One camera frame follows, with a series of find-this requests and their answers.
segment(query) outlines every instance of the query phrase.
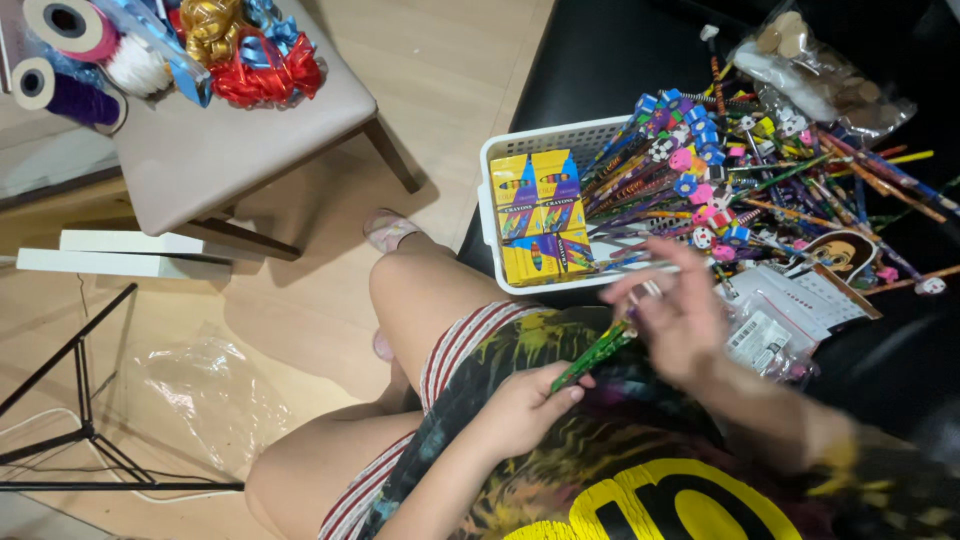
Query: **chair leg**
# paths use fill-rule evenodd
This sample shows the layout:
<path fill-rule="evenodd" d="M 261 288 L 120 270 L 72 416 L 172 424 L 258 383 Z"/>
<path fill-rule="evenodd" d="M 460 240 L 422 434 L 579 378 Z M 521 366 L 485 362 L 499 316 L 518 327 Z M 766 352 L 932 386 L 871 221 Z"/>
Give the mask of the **chair leg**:
<path fill-rule="evenodd" d="M 417 181 L 414 180 L 413 175 L 410 174 L 410 170 L 407 169 L 403 158 L 401 158 L 400 154 L 396 151 L 394 142 L 390 140 L 387 131 L 383 129 L 383 125 L 380 124 L 380 119 L 375 117 L 373 120 L 368 121 L 363 125 L 363 131 L 367 134 L 367 137 L 370 138 L 370 142 L 373 143 L 373 148 L 376 148 L 376 151 L 380 153 L 380 157 L 390 166 L 390 170 L 394 171 L 396 177 L 400 179 L 400 183 L 406 188 L 407 193 L 416 193 L 419 191 L 420 186 L 417 184 Z"/>
<path fill-rule="evenodd" d="M 289 244 L 219 219 L 195 219 L 180 225 L 173 232 L 280 260 L 300 258 L 300 250 Z"/>

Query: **tripod stand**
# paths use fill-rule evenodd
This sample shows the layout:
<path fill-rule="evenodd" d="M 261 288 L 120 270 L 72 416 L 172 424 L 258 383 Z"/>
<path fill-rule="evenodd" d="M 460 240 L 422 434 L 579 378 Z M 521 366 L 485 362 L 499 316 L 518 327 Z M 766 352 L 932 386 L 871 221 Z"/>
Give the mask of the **tripod stand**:
<path fill-rule="evenodd" d="M 102 454 L 108 461 L 116 465 L 116 469 L 129 475 L 132 480 L 129 481 L 0 481 L 0 492 L 2 491 L 210 491 L 210 490 L 228 490 L 243 491 L 243 482 L 217 482 L 217 481 L 157 481 L 150 472 L 140 467 L 129 456 L 120 451 L 119 448 L 108 441 L 102 434 L 98 433 L 93 425 L 93 408 L 91 406 L 92 397 L 90 394 L 90 380 L 86 369 L 86 337 L 93 329 L 97 327 L 110 313 L 116 309 L 127 297 L 136 290 L 136 283 L 127 285 L 116 298 L 114 298 L 107 307 L 97 313 L 89 323 L 86 324 L 76 335 L 70 338 L 55 355 L 44 363 L 36 372 L 24 381 L 2 404 L 0 404 L 0 417 L 7 413 L 10 408 L 20 401 L 31 388 L 34 387 L 45 375 L 50 373 L 57 364 L 60 363 L 71 351 L 73 351 L 74 363 L 77 370 L 77 395 L 80 402 L 80 422 L 81 426 L 75 431 L 65 433 L 50 439 L 27 445 L 16 450 L 0 454 L 0 465 L 10 464 L 18 459 L 30 457 L 32 455 L 42 454 L 63 445 L 72 444 L 87 440 Z"/>

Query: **leg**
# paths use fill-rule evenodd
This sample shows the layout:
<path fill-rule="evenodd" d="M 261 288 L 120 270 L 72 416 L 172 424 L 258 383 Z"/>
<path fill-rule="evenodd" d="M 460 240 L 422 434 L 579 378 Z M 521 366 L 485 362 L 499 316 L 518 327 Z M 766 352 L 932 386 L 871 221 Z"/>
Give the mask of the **leg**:
<path fill-rule="evenodd" d="M 403 158 L 397 153 L 394 142 L 390 140 L 387 131 L 383 129 L 383 125 L 380 124 L 380 119 L 375 117 L 373 120 L 368 121 L 363 125 L 363 131 L 367 134 L 367 137 L 370 138 L 370 142 L 373 143 L 373 148 L 376 148 L 380 157 L 390 166 L 390 170 L 394 171 L 396 177 L 400 179 L 400 183 L 407 189 L 407 193 L 416 193 L 419 191 L 420 186 L 417 185 L 417 181 L 414 180 L 413 175 L 410 174 L 410 170 L 407 169 Z"/>
<path fill-rule="evenodd" d="M 423 420 L 421 411 L 398 413 L 408 386 L 395 364 L 376 402 L 327 413 L 271 445 L 247 476 L 247 507 L 260 525 L 277 538 L 316 540 L 350 482 Z"/>
<path fill-rule="evenodd" d="M 279 258 L 280 260 L 297 260 L 300 258 L 300 250 L 291 245 L 219 219 L 208 218 L 203 221 L 189 221 L 174 229 L 173 233 L 199 238 L 200 240 L 266 257 Z"/>
<path fill-rule="evenodd" d="M 480 307 L 510 300 L 494 280 L 424 233 L 407 235 L 376 263 L 370 295 L 380 330 L 418 392 L 423 363 L 444 332 Z"/>

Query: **striped shorts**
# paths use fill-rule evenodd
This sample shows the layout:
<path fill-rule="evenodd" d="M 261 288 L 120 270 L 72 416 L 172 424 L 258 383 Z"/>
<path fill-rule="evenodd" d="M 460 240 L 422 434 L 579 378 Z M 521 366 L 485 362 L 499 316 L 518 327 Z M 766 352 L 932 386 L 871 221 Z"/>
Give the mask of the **striped shorts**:
<path fill-rule="evenodd" d="M 420 374 L 420 404 L 426 414 L 473 349 L 507 324 L 546 307 L 524 302 L 494 302 L 460 319 L 437 341 Z M 360 534 L 373 499 L 380 492 L 415 431 L 383 451 L 350 483 L 324 518 L 319 540 L 353 540 Z"/>

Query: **chair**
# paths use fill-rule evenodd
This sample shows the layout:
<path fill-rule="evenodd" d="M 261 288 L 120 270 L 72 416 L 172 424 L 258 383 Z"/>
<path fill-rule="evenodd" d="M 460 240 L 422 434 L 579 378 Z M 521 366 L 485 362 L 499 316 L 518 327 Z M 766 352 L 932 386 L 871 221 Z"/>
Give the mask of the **chair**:
<path fill-rule="evenodd" d="M 155 104 L 130 99 L 114 141 L 144 233 L 179 233 L 295 260 L 298 248 L 228 223 L 221 210 L 361 133 L 408 192 L 420 188 L 380 123 L 373 96 L 329 39 L 297 0 L 276 5 L 317 44 L 329 67 L 324 85 L 292 110 L 241 110 L 217 97 L 204 110 L 179 92 Z"/>

